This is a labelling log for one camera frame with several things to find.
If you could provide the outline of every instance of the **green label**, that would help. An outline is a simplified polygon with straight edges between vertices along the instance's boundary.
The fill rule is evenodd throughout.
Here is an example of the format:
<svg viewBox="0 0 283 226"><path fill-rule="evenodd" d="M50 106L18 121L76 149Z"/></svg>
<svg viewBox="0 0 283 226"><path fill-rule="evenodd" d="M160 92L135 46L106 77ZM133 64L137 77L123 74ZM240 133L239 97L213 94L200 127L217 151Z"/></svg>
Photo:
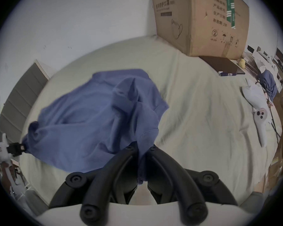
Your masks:
<svg viewBox="0 0 283 226"><path fill-rule="evenodd" d="M235 4L234 0L226 0L226 20L231 23L231 27L235 28Z"/></svg>

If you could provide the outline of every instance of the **white wall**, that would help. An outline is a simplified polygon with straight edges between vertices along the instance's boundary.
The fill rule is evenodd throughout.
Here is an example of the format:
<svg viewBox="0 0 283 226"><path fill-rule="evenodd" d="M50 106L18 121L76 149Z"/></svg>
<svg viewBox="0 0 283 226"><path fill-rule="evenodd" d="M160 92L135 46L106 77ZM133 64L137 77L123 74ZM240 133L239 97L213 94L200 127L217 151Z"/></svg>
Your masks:
<svg viewBox="0 0 283 226"><path fill-rule="evenodd" d="M260 0L244 1L250 7L247 45L274 55L275 19ZM22 0L0 31L0 110L35 59L60 70L105 45L152 34L152 0Z"/></svg>

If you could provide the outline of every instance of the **white bed sheet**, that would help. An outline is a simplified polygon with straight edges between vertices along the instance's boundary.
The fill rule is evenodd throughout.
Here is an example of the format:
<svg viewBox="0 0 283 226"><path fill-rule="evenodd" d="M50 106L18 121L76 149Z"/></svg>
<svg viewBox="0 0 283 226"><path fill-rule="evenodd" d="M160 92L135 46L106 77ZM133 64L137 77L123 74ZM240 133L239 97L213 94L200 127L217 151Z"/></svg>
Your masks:
<svg viewBox="0 0 283 226"><path fill-rule="evenodd" d="M200 58L184 55L157 36L109 45L60 70L39 95L22 136L43 107L87 82L93 73L132 68L145 70L170 106L159 123L155 144L184 168L216 172L237 202L245 201L277 148L270 124L267 147L260 146L252 106L241 93L249 75L220 77ZM275 108L272 112L281 134ZM20 167L47 204L69 174L25 153Z"/></svg>

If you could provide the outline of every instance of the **blue cloth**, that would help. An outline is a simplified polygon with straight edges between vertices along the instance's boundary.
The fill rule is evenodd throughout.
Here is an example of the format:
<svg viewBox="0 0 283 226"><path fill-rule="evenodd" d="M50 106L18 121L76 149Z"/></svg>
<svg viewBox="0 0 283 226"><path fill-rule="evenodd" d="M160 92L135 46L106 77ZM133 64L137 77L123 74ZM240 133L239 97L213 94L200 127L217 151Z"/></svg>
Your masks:
<svg viewBox="0 0 283 226"><path fill-rule="evenodd" d="M167 109L143 70L98 72L42 109L22 142L49 165L88 172L102 168L133 141L141 159L154 144Z"/></svg>
<svg viewBox="0 0 283 226"><path fill-rule="evenodd" d="M264 70L264 72L258 75L260 84L266 90L268 97L271 101L275 98L275 95L278 92L274 77L269 70Z"/></svg>

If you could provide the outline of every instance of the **black clamp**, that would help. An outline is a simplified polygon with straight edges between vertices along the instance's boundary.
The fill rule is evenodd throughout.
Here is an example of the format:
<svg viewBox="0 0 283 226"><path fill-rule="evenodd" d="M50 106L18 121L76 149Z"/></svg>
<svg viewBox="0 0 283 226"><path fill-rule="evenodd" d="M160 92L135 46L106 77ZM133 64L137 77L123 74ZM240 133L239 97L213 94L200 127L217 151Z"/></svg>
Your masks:
<svg viewBox="0 0 283 226"><path fill-rule="evenodd" d="M25 145L15 142L11 143L7 147L8 153L11 153L13 156L20 156L23 152L26 151Z"/></svg>
<svg viewBox="0 0 283 226"><path fill-rule="evenodd" d="M158 204L178 201L184 224L198 225L205 220L205 202L237 205L216 173L184 169L156 146L145 156L148 190ZM82 204L80 217L85 224L105 225L109 202L129 204L137 189L137 167L138 147L132 142L103 168L69 174L49 208Z"/></svg>

